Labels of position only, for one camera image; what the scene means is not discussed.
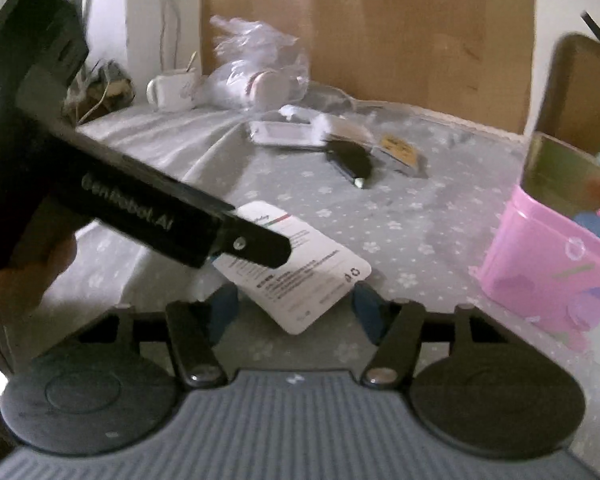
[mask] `metal screw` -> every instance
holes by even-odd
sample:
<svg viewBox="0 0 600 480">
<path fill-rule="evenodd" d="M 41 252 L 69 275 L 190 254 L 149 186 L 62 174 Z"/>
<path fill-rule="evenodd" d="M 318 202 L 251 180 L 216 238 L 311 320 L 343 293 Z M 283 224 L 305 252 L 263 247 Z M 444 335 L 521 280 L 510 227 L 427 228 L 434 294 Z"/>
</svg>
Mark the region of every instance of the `metal screw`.
<svg viewBox="0 0 600 480">
<path fill-rule="evenodd" d="M 371 384 L 391 384 L 398 378 L 398 372 L 393 368 L 371 368 L 366 373 L 366 380 Z"/>
<path fill-rule="evenodd" d="M 222 377 L 222 370 L 213 365 L 198 365 L 193 368 L 193 372 L 191 373 L 191 380 L 197 383 L 212 384 L 220 379 L 220 377 Z"/>
<path fill-rule="evenodd" d="M 236 251 L 241 251 L 247 246 L 247 240 L 244 237 L 236 238 L 234 242 L 234 249 Z"/>
</svg>

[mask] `human hand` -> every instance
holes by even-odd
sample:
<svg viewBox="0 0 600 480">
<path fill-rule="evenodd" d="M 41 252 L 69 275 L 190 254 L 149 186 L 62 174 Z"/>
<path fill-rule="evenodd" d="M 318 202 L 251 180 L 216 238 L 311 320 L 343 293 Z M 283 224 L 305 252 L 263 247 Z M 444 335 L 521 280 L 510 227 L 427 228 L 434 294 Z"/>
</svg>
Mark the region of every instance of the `human hand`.
<svg viewBox="0 0 600 480">
<path fill-rule="evenodd" d="M 0 270 L 0 322 L 15 321 L 34 310 L 76 254 L 75 236 L 70 235 L 52 249 L 46 260 Z"/>
</svg>

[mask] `brown cardboard box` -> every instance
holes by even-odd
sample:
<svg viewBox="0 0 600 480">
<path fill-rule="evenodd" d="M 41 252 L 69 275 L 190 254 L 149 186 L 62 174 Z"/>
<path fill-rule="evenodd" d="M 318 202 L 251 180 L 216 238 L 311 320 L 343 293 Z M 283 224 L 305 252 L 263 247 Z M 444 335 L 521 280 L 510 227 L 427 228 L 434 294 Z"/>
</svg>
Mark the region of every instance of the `brown cardboard box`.
<svg viewBox="0 0 600 480">
<path fill-rule="evenodd" d="M 600 43 L 570 34 L 558 44 L 536 130 L 600 151 Z"/>
<path fill-rule="evenodd" d="M 534 0 L 203 0 L 207 71 L 213 14 L 264 20 L 299 36 L 312 78 L 357 98 L 524 128 Z"/>
</svg>

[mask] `mug handle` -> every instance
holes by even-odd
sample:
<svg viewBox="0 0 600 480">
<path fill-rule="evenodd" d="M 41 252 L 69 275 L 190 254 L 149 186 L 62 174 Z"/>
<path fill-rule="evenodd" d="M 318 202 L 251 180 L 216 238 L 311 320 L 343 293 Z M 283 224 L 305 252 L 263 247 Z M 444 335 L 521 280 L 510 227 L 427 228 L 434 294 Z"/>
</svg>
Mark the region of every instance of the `mug handle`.
<svg viewBox="0 0 600 480">
<path fill-rule="evenodd" d="M 158 107 L 158 96 L 155 93 L 155 79 L 151 79 L 146 86 L 146 100 L 149 101 L 155 108 Z"/>
</svg>

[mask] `gray floral tablecloth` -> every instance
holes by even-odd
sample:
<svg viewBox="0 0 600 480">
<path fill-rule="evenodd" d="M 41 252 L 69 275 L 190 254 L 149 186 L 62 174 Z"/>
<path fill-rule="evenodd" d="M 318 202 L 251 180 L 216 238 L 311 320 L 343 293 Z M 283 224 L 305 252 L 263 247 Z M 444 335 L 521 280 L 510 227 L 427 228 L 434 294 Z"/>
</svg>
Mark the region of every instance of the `gray floral tablecloth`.
<svg viewBox="0 0 600 480">
<path fill-rule="evenodd" d="M 322 153 L 283 152 L 250 143 L 238 112 L 193 110 L 154 114 L 136 107 L 95 121 L 91 137 L 222 197 L 234 205 L 264 200 L 299 216 L 365 258 L 368 282 L 386 298 L 410 298 L 451 312 L 474 303 L 565 366 L 586 390 L 588 409 L 573 452 L 600 472 L 600 367 L 487 300 L 472 278 L 499 224 L 522 168 L 522 143 L 491 139 L 382 108 L 351 114 L 375 134 L 407 139 L 427 158 L 427 178 L 407 178 L 378 165 L 359 190 Z M 197 233 L 192 230 L 191 236 Z M 78 257 L 42 306 L 9 328 L 16 362 L 53 345 L 114 304 L 158 310 L 174 300 L 200 300 L 223 283 L 93 223 L 78 236 Z M 160 349 L 152 358 L 165 360 Z M 349 368 L 359 374 L 374 353 L 344 299 L 298 336 L 287 335 L 245 301 L 216 347 L 229 372 L 238 368 Z M 428 344 L 420 367 L 446 355 Z"/>
</svg>

